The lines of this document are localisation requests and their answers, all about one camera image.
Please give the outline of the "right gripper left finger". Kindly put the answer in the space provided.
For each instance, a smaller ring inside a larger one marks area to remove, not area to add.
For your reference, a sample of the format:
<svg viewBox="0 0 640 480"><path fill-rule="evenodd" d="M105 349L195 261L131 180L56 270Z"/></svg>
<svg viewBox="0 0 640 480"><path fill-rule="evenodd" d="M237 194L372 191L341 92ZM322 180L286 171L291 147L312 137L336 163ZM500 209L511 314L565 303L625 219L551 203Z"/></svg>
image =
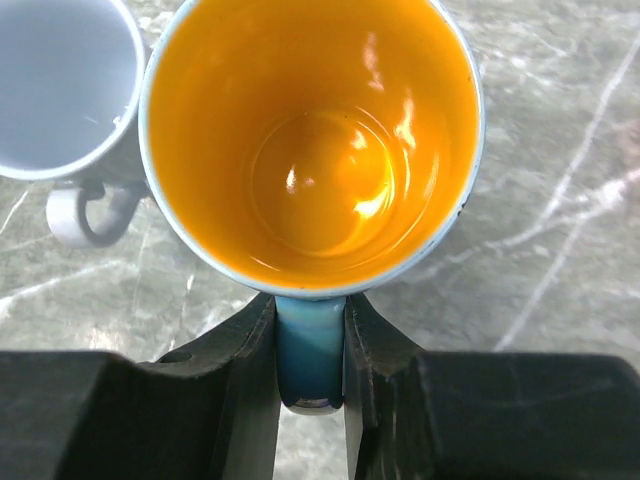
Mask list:
<svg viewBox="0 0 640 480"><path fill-rule="evenodd" d="M269 479L280 415L275 302L155 362L107 351L1 355L5 479Z"/></svg>

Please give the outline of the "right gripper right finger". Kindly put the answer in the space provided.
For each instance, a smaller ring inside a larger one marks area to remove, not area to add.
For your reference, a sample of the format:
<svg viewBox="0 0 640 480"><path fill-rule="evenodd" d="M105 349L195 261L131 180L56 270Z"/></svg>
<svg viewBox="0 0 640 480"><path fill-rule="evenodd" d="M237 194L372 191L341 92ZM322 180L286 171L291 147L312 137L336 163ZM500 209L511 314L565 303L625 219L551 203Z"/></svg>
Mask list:
<svg viewBox="0 0 640 480"><path fill-rule="evenodd" d="M353 479L639 475L639 376L618 357L427 351L359 294L344 359Z"/></svg>

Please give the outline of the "blue mug orange inside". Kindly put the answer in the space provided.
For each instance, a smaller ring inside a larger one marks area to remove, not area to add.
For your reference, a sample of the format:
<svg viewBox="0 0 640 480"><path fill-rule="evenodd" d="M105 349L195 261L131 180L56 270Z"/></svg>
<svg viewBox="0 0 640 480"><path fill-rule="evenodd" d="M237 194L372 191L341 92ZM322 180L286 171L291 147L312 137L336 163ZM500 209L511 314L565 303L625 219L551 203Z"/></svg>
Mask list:
<svg viewBox="0 0 640 480"><path fill-rule="evenodd" d="M472 50L438 1L187 1L139 107L181 240L275 299L282 403L344 401L346 303L446 236L481 164Z"/></svg>

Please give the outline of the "white grey mug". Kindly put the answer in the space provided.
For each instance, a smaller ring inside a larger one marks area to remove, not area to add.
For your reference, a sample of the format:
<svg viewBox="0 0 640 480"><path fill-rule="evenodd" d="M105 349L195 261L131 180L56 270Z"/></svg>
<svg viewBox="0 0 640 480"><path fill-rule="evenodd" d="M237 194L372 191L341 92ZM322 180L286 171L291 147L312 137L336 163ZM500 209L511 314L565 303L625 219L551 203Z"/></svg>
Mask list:
<svg viewBox="0 0 640 480"><path fill-rule="evenodd" d="M46 217L63 244L113 245L149 194L137 125L149 52L121 1L1 4L1 174L55 182Z"/></svg>

